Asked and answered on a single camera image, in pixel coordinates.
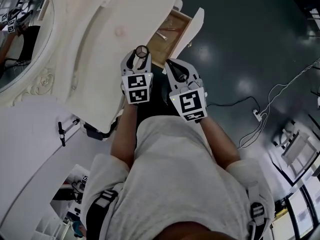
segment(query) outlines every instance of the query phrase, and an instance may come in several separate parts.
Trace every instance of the gray t-shirt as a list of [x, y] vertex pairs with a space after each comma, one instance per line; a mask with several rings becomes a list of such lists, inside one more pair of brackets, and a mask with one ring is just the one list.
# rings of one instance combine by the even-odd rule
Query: gray t-shirt
[[88, 209], [101, 191], [122, 183], [108, 227], [105, 221], [102, 225], [105, 239], [152, 240], [177, 222], [196, 222], [246, 239], [251, 221], [246, 188], [253, 181], [272, 219], [273, 197], [256, 160], [237, 161], [224, 170], [212, 158], [199, 124], [154, 116], [138, 128], [130, 171], [111, 155], [97, 155], [82, 199], [81, 221], [86, 225]]

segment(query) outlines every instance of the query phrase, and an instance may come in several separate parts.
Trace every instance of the black cable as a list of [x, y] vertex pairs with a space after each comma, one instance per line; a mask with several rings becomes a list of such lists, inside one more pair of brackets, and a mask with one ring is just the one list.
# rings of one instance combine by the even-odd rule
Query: black cable
[[240, 100], [236, 101], [235, 103], [218, 104], [218, 103], [215, 103], [215, 102], [211, 102], [209, 105], [207, 105], [207, 107], [210, 107], [211, 105], [214, 105], [214, 106], [217, 106], [217, 107], [232, 107], [232, 106], [234, 106], [234, 105], [236, 105], [238, 103], [244, 102], [244, 101], [246, 101], [246, 100], [248, 100], [250, 98], [255, 101], [255, 103], [257, 104], [257, 106], [259, 108], [258, 113], [260, 113], [260, 110], [261, 110], [260, 109], [260, 105], [257, 102], [257, 100], [255, 99], [255, 97], [253, 97], [253, 96], [248, 96], [246, 98], [240, 99]]

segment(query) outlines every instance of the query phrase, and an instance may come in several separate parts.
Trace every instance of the oval mirror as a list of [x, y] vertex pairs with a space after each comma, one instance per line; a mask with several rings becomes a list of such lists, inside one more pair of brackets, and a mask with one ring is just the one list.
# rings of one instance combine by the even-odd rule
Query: oval mirror
[[52, 23], [50, 0], [0, 0], [0, 93], [29, 70]]

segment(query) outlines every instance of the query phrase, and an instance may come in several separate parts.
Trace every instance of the open drawer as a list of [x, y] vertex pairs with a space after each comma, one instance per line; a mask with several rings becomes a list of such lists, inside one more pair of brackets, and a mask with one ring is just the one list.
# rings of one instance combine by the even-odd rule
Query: open drawer
[[193, 18], [173, 9], [147, 44], [152, 63], [164, 69], [167, 59], [176, 59], [200, 31], [204, 17], [202, 8]]

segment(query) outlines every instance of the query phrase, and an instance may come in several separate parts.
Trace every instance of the shirt sleeve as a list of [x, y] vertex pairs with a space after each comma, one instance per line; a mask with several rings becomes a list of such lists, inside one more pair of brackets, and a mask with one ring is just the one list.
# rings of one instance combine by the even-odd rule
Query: shirt sleeve
[[226, 171], [230, 173], [246, 190], [253, 183], [258, 183], [261, 204], [270, 222], [275, 217], [275, 202], [260, 164], [255, 159], [244, 159], [230, 164]]
[[124, 183], [129, 171], [126, 163], [112, 155], [95, 156], [81, 202], [80, 220], [85, 227], [87, 227], [86, 216], [93, 201], [104, 190], [111, 190], [115, 185]]

